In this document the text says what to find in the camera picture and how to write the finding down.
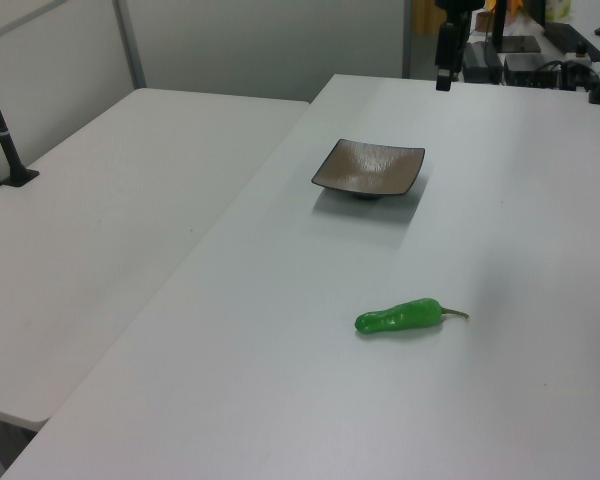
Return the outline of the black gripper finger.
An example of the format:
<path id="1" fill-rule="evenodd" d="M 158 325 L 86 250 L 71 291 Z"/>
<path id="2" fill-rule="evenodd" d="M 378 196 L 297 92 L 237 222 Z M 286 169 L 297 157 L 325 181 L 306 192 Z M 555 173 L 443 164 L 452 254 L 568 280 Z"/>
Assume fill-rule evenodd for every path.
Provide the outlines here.
<path id="1" fill-rule="evenodd" d="M 449 91 L 455 63 L 456 27 L 452 23 L 443 23 L 439 29 L 435 65 L 437 67 L 436 89 Z"/>
<path id="2" fill-rule="evenodd" d="M 454 53 L 454 75 L 458 76 L 462 69 L 463 55 L 467 44 L 473 13 L 471 10 L 464 11 L 456 21 L 457 38 Z"/>

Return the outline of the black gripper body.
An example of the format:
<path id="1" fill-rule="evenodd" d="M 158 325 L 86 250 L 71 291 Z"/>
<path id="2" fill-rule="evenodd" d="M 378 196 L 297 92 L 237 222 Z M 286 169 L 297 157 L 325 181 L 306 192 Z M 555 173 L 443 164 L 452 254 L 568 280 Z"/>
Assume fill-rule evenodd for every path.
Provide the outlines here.
<path id="1" fill-rule="evenodd" d="M 445 12 L 473 12 L 484 6 L 484 0 L 435 0 L 434 3 Z"/>

